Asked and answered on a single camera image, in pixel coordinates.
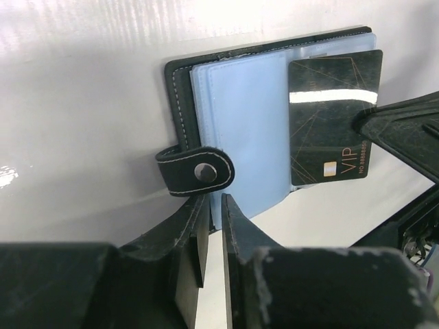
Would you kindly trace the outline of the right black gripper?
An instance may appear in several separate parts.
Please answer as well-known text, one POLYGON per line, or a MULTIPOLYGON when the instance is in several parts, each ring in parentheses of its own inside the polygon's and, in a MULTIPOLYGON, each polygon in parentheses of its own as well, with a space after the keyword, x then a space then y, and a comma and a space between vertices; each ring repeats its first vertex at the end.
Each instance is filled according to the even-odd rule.
MULTIPOLYGON (((430 180, 438 179, 438 92, 361 110, 353 129, 430 180)), ((415 271, 438 250, 438 185, 353 244, 374 265, 415 271)))

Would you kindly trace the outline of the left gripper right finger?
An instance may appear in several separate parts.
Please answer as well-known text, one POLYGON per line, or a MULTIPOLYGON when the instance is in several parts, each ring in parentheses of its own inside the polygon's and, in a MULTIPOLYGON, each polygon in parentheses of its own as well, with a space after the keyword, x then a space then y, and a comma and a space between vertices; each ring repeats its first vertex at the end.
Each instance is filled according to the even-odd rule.
POLYGON ((222 238, 228 328, 283 328, 285 251, 249 220, 234 197, 222 195, 222 238))

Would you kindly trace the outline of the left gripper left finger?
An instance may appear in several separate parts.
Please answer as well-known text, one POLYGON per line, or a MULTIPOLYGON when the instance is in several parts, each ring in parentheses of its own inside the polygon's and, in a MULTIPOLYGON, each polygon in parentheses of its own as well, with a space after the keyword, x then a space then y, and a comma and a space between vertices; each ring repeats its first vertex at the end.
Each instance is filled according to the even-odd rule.
POLYGON ((147 271, 132 280, 145 300, 147 328, 194 328, 209 225, 209 197, 190 197, 162 223, 121 247, 147 271))

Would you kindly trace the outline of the black VIP credit card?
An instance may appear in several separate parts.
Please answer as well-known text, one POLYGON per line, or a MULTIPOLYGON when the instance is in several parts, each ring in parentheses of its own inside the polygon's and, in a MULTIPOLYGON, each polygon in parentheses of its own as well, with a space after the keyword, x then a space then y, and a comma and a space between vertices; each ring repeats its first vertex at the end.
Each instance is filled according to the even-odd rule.
POLYGON ((353 121, 377 104, 383 53, 375 49, 295 60, 288 67, 294 186, 368 175, 371 143, 353 121))

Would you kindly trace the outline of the black card holder wallet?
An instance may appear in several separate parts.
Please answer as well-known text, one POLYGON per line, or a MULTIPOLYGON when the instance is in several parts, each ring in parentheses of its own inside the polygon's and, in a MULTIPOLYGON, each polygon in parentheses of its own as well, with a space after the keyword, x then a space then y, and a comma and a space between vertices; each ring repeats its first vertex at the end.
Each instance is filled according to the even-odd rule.
POLYGON ((287 68, 314 55, 369 51, 366 26, 172 60, 167 96, 178 143, 156 161, 171 195, 207 195, 211 227, 222 227, 222 195, 247 217, 293 190, 287 68))

